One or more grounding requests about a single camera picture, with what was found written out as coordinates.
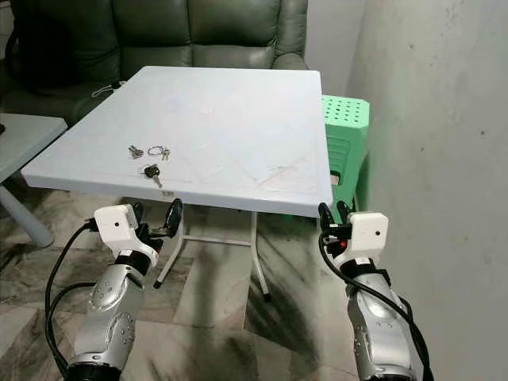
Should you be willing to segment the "black-headed key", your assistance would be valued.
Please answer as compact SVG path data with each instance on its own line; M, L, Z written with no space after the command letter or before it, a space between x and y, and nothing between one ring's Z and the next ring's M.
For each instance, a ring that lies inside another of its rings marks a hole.
M157 188L163 188L162 180L160 180L160 168L157 167L157 164L149 164L143 167L141 173L149 180L152 180Z

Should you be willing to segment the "dark green leather sofa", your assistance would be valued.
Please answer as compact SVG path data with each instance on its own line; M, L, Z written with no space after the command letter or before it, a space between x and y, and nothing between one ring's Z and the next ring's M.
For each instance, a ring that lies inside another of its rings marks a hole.
M83 81L33 94L2 66L0 109L73 125L141 68L307 68L309 0L44 0Z

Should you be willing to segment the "green plastic stool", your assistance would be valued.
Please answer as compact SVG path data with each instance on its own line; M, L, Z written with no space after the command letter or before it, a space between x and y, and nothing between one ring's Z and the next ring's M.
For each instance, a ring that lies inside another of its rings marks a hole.
M329 173L333 177L333 215L338 201L352 206L365 160L370 104L365 99L323 95Z

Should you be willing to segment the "white folding table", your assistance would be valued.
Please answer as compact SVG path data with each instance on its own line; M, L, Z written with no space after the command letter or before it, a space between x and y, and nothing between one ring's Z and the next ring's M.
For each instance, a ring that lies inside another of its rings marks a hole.
M321 76L146 66L30 160L35 188L316 217L333 203ZM148 155L132 160L129 146ZM163 188L141 173L157 164Z

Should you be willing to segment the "black bag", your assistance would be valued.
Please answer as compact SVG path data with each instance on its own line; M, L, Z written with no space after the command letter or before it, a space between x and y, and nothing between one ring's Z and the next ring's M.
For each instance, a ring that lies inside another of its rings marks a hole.
M28 92L76 86L83 81L77 68L72 37L66 25L44 14L44 0L10 0L12 33L4 48L2 66Z

